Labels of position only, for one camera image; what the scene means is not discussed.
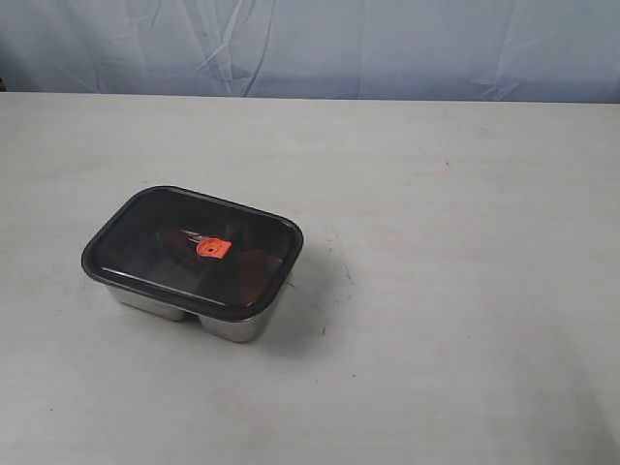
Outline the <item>yellow toy cheese wedge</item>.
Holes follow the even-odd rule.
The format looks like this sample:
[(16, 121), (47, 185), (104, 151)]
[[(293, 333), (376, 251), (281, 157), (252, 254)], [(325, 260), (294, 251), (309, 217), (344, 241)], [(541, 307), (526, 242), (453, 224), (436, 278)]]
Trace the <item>yellow toy cheese wedge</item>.
[(263, 295), (281, 263), (263, 249), (238, 254), (239, 294), (243, 304), (252, 304)]

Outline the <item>dark transparent lunch box lid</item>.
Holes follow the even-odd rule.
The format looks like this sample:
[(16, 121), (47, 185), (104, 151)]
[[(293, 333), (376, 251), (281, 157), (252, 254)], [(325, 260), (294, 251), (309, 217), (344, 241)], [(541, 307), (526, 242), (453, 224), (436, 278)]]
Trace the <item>dark transparent lunch box lid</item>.
[(197, 316), (237, 322), (265, 311), (303, 246), (285, 217), (175, 186), (130, 197), (85, 246), (93, 280)]

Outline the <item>red toy sausage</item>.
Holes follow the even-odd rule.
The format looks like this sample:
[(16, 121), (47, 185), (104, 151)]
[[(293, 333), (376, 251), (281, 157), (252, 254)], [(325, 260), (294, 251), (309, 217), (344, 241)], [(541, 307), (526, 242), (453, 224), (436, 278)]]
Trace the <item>red toy sausage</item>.
[(176, 260), (198, 260), (198, 244), (203, 236), (182, 229), (162, 229), (156, 232), (159, 249)]

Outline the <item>stainless steel lunch box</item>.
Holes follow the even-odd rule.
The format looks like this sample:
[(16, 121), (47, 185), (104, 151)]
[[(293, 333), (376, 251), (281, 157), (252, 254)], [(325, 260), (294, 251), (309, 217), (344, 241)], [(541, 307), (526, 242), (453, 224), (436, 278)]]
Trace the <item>stainless steel lunch box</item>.
[(285, 293), (284, 290), (280, 290), (274, 300), (255, 316), (240, 321), (228, 321), (210, 316), (200, 316), (198, 313), (182, 309), (179, 306), (112, 286), (107, 286), (107, 290), (118, 303), (166, 320), (181, 322), (189, 315), (196, 316), (206, 332), (234, 343), (251, 342), (261, 336), (273, 313), (279, 307), (281, 296)]

